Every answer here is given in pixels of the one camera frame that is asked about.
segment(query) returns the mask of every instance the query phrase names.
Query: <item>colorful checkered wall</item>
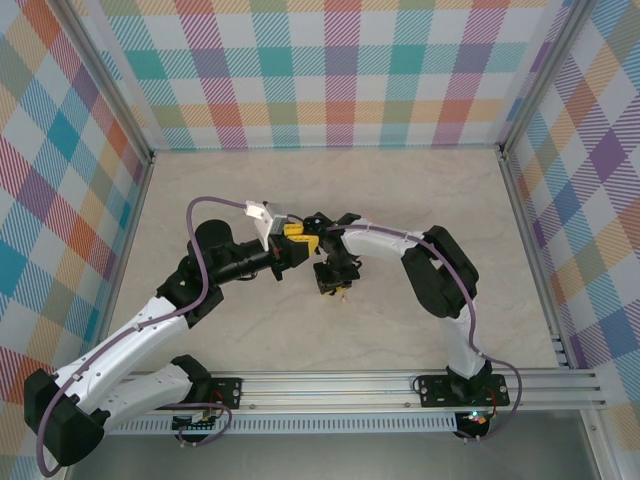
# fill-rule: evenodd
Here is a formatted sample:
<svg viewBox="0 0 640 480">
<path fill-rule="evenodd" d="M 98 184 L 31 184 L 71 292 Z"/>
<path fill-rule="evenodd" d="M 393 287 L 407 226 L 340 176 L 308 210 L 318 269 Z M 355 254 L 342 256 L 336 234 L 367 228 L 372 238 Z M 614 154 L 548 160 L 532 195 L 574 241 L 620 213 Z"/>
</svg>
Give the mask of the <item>colorful checkered wall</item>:
<svg viewBox="0 0 640 480">
<path fill-rule="evenodd" d="M 493 144 L 558 30 L 546 14 L 565 9 L 562 0 L 74 3 L 154 145 L 187 150 Z"/>
<path fill-rule="evenodd" d="M 512 153 L 578 363 L 640 478 L 639 0 L 600 0 Z"/>
<path fill-rule="evenodd" d="M 86 351 L 143 162 L 45 0 L 0 0 L 0 478 L 37 478 L 23 381 Z"/>
<path fill-rule="evenodd" d="M 500 130 L 500 134 L 498 135 L 497 143 L 502 144 L 507 138 L 507 135 L 509 134 L 509 131 L 511 130 L 511 127 L 513 125 L 513 122 L 516 116 L 518 115 L 518 112 L 520 112 L 520 107 L 522 107 L 522 103 L 531 92 L 533 85 L 536 83 L 536 80 L 538 79 L 538 75 L 540 73 L 540 69 L 542 68 L 545 61 L 547 60 L 547 57 L 551 53 L 551 50 L 552 50 L 551 47 L 556 41 L 556 39 L 558 38 L 558 35 L 560 34 L 560 32 L 562 31 L 562 28 L 564 27 L 564 24 L 569 16 L 569 13 L 571 12 L 571 7 L 575 3 L 575 1 L 576 0 L 562 1 L 562 6 L 560 7 L 560 10 L 556 15 L 556 18 L 553 20 L 553 24 L 551 25 L 551 28 L 549 29 L 549 32 L 547 33 L 547 36 L 545 37 L 544 42 L 542 43 L 542 47 L 540 47 L 540 50 L 538 51 L 538 55 L 536 55 L 536 59 L 531 64 L 531 68 L 529 69 L 529 72 L 527 73 L 525 81 L 522 83 L 522 86 L 518 91 L 518 96 L 516 97 L 516 100 L 513 102 L 513 105 L 511 106 L 511 110 L 509 110 L 509 115 L 507 115 L 507 120 L 504 122 L 504 125 L 502 126 L 502 130 Z"/>
</svg>

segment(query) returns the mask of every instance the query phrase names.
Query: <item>marble surface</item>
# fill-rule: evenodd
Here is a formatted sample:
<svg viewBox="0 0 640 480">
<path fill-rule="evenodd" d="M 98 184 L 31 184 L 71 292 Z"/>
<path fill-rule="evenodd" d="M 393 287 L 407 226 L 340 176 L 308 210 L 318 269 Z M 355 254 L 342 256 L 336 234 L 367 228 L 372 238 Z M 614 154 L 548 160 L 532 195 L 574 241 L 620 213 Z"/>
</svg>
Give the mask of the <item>marble surface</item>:
<svg viewBox="0 0 640 480">
<path fill-rule="evenodd" d="M 519 367 L 556 367 L 547 324 L 492 150 L 356 149 L 162 153 L 143 209 L 111 331 L 130 319 L 186 251 L 191 199 L 269 200 L 288 213 L 359 213 L 389 227 L 446 227 L 480 272 L 479 336 L 485 351 Z M 195 224 L 227 221 L 236 242 L 255 238 L 250 219 L 221 205 L 196 207 Z M 210 370 L 442 368 L 438 320 L 422 309 L 402 265 L 364 258 L 346 293 L 317 291 L 313 261 L 276 282 L 223 287 L 207 318 L 145 359 L 155 370 L 192 354 Z"/>
</svg>

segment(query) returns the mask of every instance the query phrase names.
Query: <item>robotic arm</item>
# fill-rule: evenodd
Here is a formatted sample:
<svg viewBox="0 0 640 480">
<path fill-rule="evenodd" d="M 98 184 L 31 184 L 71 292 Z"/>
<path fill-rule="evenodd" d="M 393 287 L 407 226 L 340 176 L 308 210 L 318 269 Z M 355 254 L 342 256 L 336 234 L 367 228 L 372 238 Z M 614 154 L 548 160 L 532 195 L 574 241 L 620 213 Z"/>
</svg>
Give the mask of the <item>robotic arm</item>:
<svg viewBox="0 0 640 480">
<path fill-rule="evenodd" d="M 227 223 L 202 223 L 195 231 L 197 245 L 189 242 L 188 254 L 177 270 L 126 325 L 53 375 L 37 370 L 26 379 L 25 421 L 36 433 L 45 410 L 63 390 L 52 406 L 44 431 L 44 445 L 60 465 L 78 462 L 95 449 L 105 433 L 150 410 L 174 403 L 208 401 L 210 374 L 188 355 L 177 357 L 141 379 L 125 384 L 120 381 L 151 352 L 209 314 L 223 300 L 221 285 L 251 279 L 265 269 L 271 269 L 280 281 L 285 270 L 297 267 L 318 248 L 327 253 L 327 259 L 314 265 L 316 279 L 320 292 L 330 295 L 350 288 L 360 278 L 359 257 L 400 259 L 421 305 L 441 319 L 448 342 L 447 370 L 453 393 L 463 403 L 472 402 L 478 392 L 484 395 L 483 385 L 491 374 L 491 364 L 469 345 L 471 321 L 465 297 L 448 270 L 444 266 L 436 268 L 435 257 L 410 240 L 419 238 L 433 244 L 454 266 L 474 298 L 478 272 L 444 228 L 409 232 L 404 238 L 397 238 L 376 231 L 375 228 L 384 228 L 354 214 L 334 222 L 317 213 L 302 224 L 293 224 L 287 223 L 287 216 L 276 212 L 271 204 L 254 202 L 246 203 L 245 213 L 254 218 L 258 239 L 236 244 Z M 194 248 L 202 253 L 207 272 L 209 286 L 204 301 L 192 310 L 171 316 L 184 311 L 202 293 L 203 278 Z M 166 320 L 142 326 L 161 316 Z M 130 329 L 135 331 L 123 333 Z M 103 348 L 116 338 L 117 343 Z M 79 375 L 77 372 L 86 363 L 90 366 Z"/>
</svg>

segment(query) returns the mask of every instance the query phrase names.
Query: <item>purple cable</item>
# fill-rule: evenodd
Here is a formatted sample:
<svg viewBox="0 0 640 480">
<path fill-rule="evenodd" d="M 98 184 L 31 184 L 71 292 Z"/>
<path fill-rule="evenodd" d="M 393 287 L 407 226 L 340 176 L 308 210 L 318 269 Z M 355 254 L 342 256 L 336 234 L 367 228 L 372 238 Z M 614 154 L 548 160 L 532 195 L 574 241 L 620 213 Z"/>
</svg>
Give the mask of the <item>purple cable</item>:
<svg viewBox="0 0 640 480">
<path fill-rule="evenodd" d="M 186 307 L 183 307 L 179 310 L 176 310 L 175 312 L 171 312 L 171 313 L 167 313 L 166 315 L 162 315 L 158 318 L 153 318 L 151 320 L 147 320 L 144 322 L 140 322 L 138 324 L 139 328 L 145 328 L 145 327 L 149 327 L 151 325 L 155 325 L 156 323 L 160 323 L 163 322 L 164 320 L 168 320 L 169 318 L 173 318 L 173 317 L 178 317 L 192 309 L 194 309 L 195 307 L 197 307 L 198 305 L 200 305 L 206 295 L 207 292 L 209 291 L 209 276 L 207 275 L 207 269 L 204 265 L 204 259 L 202 258 L 202 253 L 200 252 L 200 247 L 198 245 L 198 240 L 196 239 L 196 235 L 193 229 L 193 207 L 195 207 L 198 203 L 201 202 L 215 202 L 215 203 L 222 203 L 223 205 L 228 205 L 230 207 L 236 207 L 236 208 L 242 208 L 245 209 L 247 207 L 246 204 L 244 203 L 238 203 L 238 202 L 233 202 L 231 200 L 226 200 L 224 198 L 218 198 L 218 197 L 198 197 L 198 198 L 194 198 L 193 200 L 191 200 L 191 202 L 189 203 L 189 206 L 187 207 L 187 233 L 189 234 L 189 240 L 191 241 L 191 244 L 193 245 L 193 250 L 194 253 L 196 255 L 196 260 L 198 261 L 198 267 L 200 268 L 200 274 L 202 275 L 202 292 L 200 292 L 200 296 L 190 305 L 187 305 Z M 42 473 L 42 475 L 46 478 L 50 478 L 52 476 L 54 476 L 56 473 L 58 473 L 58 471 L 60 470 L 60 468 L 62 467 L 61 465 L 57 465 L 56 467 L 53 468 L 53 470 L 49 470 L 47 467 L 47 464 L 45 462 L 44 459 L 44 432 L 46 431 L 47 428 L 47 423 L 49 422 L 49 418 L 51 417 L 51 412 L 53 411 L 54 407 L 57 405 L 58 401 L 62 398 L 62 395 L 64 395 L 64 393 L 69 389 L 69 387 L 73 384 L 73 382 L 75 381 L 74 377 L 77 375 L 78 379 L 81 378 L 82 373 L 86 372 L 89 367 L 100 357 L 102 356 L 107 350 L 109 350 L 111 347 L 113 347 L 116 343 L 118 343 L 120 340 L 122 340 L 124 337 L 132 334 L 133 332 L 136 332 L 139 330 L 136 330 L 135 328 L 131 327 L 128 328 L 122 332 L 120 332 L 118 335 L 116 335 L 115 337 L 113 337 L 111 340 L 109 340 L 108 342 L 105 342 L 104 345 L 102 345 L 98 351 L 96 351 L 95 354 L 93 354 L 91 357 L 89 357 L 87 359 L 86 362 L 84 362 L 80 368 L 78 368 L 78 370 L 76 370 L 73 375 L 69 378 L 69 380 L 67 380 L 61 387 L 60 389 L 56 392 L 56 394 L 53 396 L 53 398 L 51 399 L 51 401 L 49 402 L 49 405 L 47 405 L 47 408 L 44 411 L 44 414 L 42 415 L 42 419 L 40 420 L 40 425 L 38 426 L 38 438 L 37 438 L 37 442 L 36 442 L 36 459 L 38 462 L 38 467 L 40 468 L 40 473 Z"/>
<path fill-rule="evenodd" d="M 502 422 L 498 426 L 498 428 L 496 428 L 493 432 L 485 435 L 482 438 L 483 438 L 483 440 L 489 440 L 491 438 L 494 438 L 500 432 L 502 432 L 502 430 L 504 430 L 504 428 L 511 422 L 511 420 L 513 420 L 513 417 L 515 416 L 516 411 L 518 410 L 518 407 L 520 406 L 520 401 L 522 400 L 522 376 L 520 375 L 520 371 L 515 366 L 513 366 L 509 362 L 505 362 L 504 360 L 498 360 L 496 358 L 490 357 L 489 355 L 487 355 L 485 353 L 482 353 L 480 351 L 480 349 L 474 343 L 474 336 L 475 336 L 476 327 L 477 327 L 477 319 L 476 319 L 476 309 L 475 309 L 475 307 L 473 305 L 473 299 L 471 298 L 471 295 L 469 295 L 469 292 L 467 291 L 466 287 L 464 286 L 464 282 L 460 278 L 460 275 L 458 275 L 456 270 L 449 263 L 449 261 L 444 257 L 444 255 L 442 255 L 432 244 L 424 241 L 422 238 L 418 238 L 418 237 L 415 237 L 413 235 L 407 235 L 404 232 L 399 232 L 397 230 L 392 230 L 390 228 L 385 228 L 385 227 L 379 227 L 379 226 L 376 226 L 376 225 L 334 225 L 332 227 L 327 228 L 327 230 L 328 231 L 333 231 L 333 230 L 373 230 L 375 232 L 385 233 L 385 234 L 391 235 L 393 237 L 398 237 L 398 238 L 402 238 L 402 239 L 406 238 L 407 240 L 410 240 L 412 242 L 418 243 L 419 245 L 422 245 L 424 248 L 426 248 L 431 253 L 433 253 L 438 260 L 440 260 L 442 265 L 444 265 L 444 267 L 449 271 L 449 273 L 451 274 L 451 277 L 456 282 L 456 285 L 460 289 L 460 292 L 462 292 L 462 295 L 464 296 L 464 299 L 467 302 L 467 306 L 469 307 L 469 316 L 471 317 L 471 328 L 469 328 L 469 346 L 471 347 L 471 349 L 474 352 L 476 352 L 478 355 L 480 355 L 485 360 L 489 360 L 492 363 L 497 363 L 498 365 L 503 365 L 503 366 L 511 369 L 513 371 L 513 373 L 515 374 L 515 376 L 516 376 L 516 380 L 518 381 L 518 393 L 516 394 L 516 399 L 515 399 L 515 402 L 513 404 L 513 408 L 511 409 L 511 411 L 507 415 L 506 420 L 504 422 Z"/>
<path fill-rule="evenodd" d="M 197 448 L 197 447 L 201 447 L 203 445 L 207 445 L 211 442 L 215 442 L 217 439 L 219 439 L 222 435 L 224 435 L 224 433 L 229 430 L 229 427 L 231 427 L 231 420 L 233 420 L 233 414 L 231 413 L 231 409 L 229 407 L 227 407 L 226 405 L 222 405 L 221 403 L 170 403 L 168 405 L 165 405 L 165 407 L 170 407 L 170 408 L 184 408 L 184 407 L 190 407 L 190 408 L 213 408 L 213 409 L 218 409 L 218 410 L 224 410 L 225 412 L 227 412 L 228 415 L 228 419 L 227 419 L 227 424 L 222 427 L 222 430 L 220 430 L 218 433 L 215 433 L 213 435 L 209 435 L 207 438 L 205 438 L 204 440 L 201 440 L 199 442 L 187 442 L 184 438 L 182 438 L 182 432 L 184 431 L 184 429 L 186 427 L 182 427 L 178 430 L 178 439 L 181 442 L 181 445 L 187 445 L 188 447 L 193 447 L 193 448 Z"/>
</svg>

